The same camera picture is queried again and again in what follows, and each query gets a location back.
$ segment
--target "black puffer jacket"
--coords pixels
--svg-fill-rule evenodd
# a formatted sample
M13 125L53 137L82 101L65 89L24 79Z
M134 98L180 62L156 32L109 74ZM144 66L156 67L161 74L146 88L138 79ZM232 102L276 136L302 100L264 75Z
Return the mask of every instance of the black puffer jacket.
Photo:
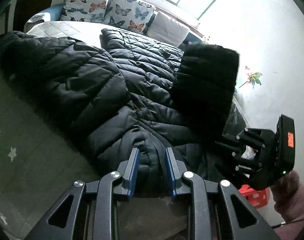
M1 66L6 75L16 74L14 82L44 107L100 175L116 170L138 147L136 189L164 191L164 152L173 147L188 170L206 178L201 138L169 93L183 52L129 31L102 33L106 50L70 37L13 32L0 41Z
M221 139L228 119L239 66L239 54L218 45L186 48L171 97L192 127L210 143Z

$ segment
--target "metal screw head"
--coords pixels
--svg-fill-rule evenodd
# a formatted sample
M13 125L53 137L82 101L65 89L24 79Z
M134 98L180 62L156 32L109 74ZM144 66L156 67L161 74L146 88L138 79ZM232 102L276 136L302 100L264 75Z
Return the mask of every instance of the metal screw head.
M221 185L222 185L223 187L228 187L228 186L231 185L231 183L230 183L230 181L224 179L224 180L221 180Z
M82 187L83 185L84 185L84 182L82 182L81 180L77 180L76 182L74 182L75 187Z
M186 178L193 178L193 176L194 176L193 172L191 172L191 171L186 171L183 175Z
M112 178L118 178L119 176L121 176L121 174L118 171L112 171L111 172L111 177Z

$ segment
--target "white pillow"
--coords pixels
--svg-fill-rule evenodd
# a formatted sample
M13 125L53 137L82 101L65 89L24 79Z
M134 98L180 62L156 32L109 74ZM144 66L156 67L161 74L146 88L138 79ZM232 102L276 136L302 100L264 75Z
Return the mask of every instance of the white pillow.
M178 48L189 32L190 29L184 24L179 23L163 12L158 12L146 35Z
M104 23L142 33L153 15L155 7L137 0L113 0L109 12L105 15Z
M64 0L61 21L102 23L107 0Z

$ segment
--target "red crate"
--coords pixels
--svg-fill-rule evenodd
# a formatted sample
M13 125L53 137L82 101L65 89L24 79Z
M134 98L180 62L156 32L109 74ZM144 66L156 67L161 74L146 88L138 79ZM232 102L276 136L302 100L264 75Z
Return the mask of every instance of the red crate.
M248 202L255 208L261 208L268 204L270 199L270 189L254 190L249 185L243 185L239 192L248 200Z

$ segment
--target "black cable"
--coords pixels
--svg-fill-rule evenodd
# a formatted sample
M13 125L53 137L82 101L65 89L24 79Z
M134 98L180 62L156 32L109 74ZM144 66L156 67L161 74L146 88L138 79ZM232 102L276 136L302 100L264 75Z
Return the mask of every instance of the black cable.
M276 225L276 226L272 226L272 229L276 229L276 228L279 228L281 226L285 226L285 225L292 224L292 223L297 223L297 222L300 222L300 221L303 221L303 220L304 220L304 218L296 220L296 221L292 221L292 222L289 222L289 223L284 223L284 224L279 224L279 225Z

